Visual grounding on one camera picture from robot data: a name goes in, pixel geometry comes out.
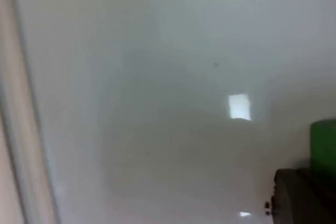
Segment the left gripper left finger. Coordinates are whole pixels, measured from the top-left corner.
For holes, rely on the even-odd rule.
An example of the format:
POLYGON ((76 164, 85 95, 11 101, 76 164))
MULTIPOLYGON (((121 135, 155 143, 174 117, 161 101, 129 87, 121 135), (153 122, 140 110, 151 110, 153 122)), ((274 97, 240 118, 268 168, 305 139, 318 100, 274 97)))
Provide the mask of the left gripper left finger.
POLYGON ((317 189, 298 169, 278 169, 274 190, 264 204, 273 223, 325 223, 326 213, 317 189))

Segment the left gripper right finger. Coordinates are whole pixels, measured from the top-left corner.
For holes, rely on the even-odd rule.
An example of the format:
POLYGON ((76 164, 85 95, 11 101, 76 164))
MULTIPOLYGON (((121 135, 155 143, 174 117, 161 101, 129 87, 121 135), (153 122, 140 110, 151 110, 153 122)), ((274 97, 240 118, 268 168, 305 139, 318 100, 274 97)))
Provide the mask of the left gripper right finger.
POLYGON ((298 174, 307 182, 320 206, 326 210, 335 223, 335 178, 324 171, 312 168, 299 168, 298 174))

